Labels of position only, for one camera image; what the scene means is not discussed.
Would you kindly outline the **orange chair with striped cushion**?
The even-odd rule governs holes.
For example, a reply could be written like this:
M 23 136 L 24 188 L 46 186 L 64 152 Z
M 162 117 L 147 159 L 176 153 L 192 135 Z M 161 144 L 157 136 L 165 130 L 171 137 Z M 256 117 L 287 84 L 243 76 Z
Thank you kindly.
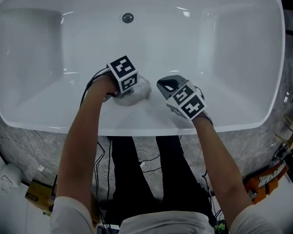
M 244 187 L 253 204 L 259 203 L 267 195 L 270 195 L 278 187 L 279 180 L 287 173 L 288 169 L 286 162 L 282 161 L 249 179 Z

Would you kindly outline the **person's right forearm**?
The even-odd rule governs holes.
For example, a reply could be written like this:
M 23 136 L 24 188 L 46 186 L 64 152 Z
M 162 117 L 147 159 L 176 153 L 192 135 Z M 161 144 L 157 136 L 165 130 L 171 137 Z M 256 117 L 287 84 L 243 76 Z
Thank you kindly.
M 200 140 L 207 173 L 216 199 L 230 225 L 246 207 L 252 205 L 238 166 L 206 116 L 192 120 Z

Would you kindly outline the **white fluffy cleaning mitt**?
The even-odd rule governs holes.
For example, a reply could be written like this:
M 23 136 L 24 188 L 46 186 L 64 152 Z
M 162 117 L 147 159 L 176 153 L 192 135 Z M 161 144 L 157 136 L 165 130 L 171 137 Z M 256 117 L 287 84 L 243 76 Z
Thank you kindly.
M 120 106 L 132 106 L 149 98 L 151 93 L 150 82 L 142 75 L 138 75 L 138 82 L 129 90 L 113 98 L 113 101 Z

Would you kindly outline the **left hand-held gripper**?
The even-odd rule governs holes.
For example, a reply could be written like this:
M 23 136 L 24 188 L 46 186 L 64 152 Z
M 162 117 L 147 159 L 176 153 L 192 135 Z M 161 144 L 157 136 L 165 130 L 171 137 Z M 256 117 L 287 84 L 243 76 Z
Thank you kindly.
M 112 72 L 114 80 L 118 85 L 118 91 L 111 94 L 112 97 L 119 97 L 127 93 L 138 82 L 138 70 L 134 67 L 127 56 L 123 56 L 106 65 Z

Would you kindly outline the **person's black trousers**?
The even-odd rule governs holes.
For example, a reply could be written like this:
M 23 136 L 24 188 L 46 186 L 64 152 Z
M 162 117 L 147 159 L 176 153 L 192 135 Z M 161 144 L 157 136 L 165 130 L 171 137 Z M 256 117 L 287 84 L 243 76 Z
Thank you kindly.
M 197 182 L 185 157 L 178 136 L 158 136 L 163 180 L 163 200 L 157 200 L 141 170 L 133 138 L 110 136 L 114 162 L 115 192 L 111 214 L 119 224 L 137 215 L 184 211 L 197 212 L 215 222 L 209 197 Z

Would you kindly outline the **white bathtub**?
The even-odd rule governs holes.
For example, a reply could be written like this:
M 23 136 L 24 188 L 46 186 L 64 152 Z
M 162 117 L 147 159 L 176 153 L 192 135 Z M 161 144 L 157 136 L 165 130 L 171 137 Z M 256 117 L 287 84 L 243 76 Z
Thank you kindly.
M 88 81 L 127 56 L 151 94 L 105 102 L 100 135 L 194 134 L 156 86 L 172 75 L 202 90 L 216 131 L 256 128 L 271 114 L 284 52 L 281 0 L 0 0 L 0 116 L 65 134 Z

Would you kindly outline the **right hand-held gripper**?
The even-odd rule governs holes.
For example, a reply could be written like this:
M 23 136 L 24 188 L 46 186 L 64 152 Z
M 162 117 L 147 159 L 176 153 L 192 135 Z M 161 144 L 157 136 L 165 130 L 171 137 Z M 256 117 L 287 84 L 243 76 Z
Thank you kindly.
M 157 88 L 166 105 L 175 114 L 193 120 L 205 108 L 205 102 L 193 83 L 180 75 L 172 75 L 157 81 Z

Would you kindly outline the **person's left forearm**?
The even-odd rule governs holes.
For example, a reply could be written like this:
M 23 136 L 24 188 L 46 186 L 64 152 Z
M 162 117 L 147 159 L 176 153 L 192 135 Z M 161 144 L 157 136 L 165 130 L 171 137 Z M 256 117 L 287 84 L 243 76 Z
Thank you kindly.
M 71 197 L 90 209 L 100 111 L 105 96 L 116 91 L 107 75 L 96 78 L 88 89 L 64 143 L 57 197 Z

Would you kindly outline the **white rounded device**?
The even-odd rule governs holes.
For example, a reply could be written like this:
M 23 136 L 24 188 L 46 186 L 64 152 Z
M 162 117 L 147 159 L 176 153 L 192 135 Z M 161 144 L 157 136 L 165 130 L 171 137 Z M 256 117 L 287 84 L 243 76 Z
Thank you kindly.
M 21 169 L 13 163 L 8 163 L 0 172 L 0 189 L 7 193 L 12 188 L 20 186 L 22 181 Z

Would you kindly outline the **person's white shirt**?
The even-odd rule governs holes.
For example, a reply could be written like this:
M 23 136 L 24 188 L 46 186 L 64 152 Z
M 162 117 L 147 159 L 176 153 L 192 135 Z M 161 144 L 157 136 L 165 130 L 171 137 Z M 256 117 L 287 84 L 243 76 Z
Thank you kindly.
M 56 198 L 50 218 L 50 234 L 95 234 L 89 211 L 79 201 Z M 230 234 L 283 234 L 253 206 L 244 209 L 233 221 Z M 201 213 L 167 211 L 141 214 L 125 219 L 118 234 L 215 234 L 208 217 Z

